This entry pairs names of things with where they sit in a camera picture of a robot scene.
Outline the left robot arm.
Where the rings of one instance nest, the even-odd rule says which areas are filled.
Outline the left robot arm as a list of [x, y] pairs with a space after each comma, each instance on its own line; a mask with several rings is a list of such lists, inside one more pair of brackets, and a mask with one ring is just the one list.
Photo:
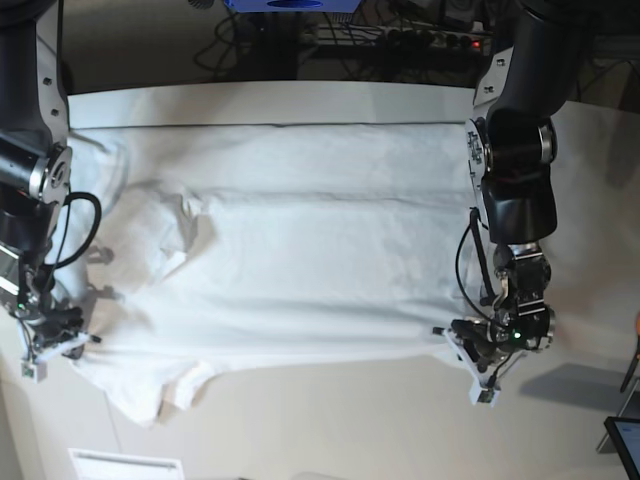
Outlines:
[[466, 125], [476, 198], [472, 240], [482, 296], [443, 337], [470, 371], [475, 403], [493, 402], [509, 368], [553, 341], [541, 241], [557, 227], [553, 116], [567, 101], [605, 8], [597, 1], [518, 1], [496, 21], [490, 62]]

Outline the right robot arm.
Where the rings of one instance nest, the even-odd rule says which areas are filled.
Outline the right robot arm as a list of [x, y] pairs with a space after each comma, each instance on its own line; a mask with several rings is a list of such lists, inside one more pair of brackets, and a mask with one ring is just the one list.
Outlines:
[[[95, 341], [81, 308], [55, 300], [55, 274], [86, 252], [102, 220], [98, 198], [71, 187], [72, 149], [63, 82], [61, 1], [1, 4], [1, 305], [26, 343], [27, 366], [45, 354], [72, 360]], [[46, 257], [59, 215], [84, 200], [86, 239], [68, 258]]]

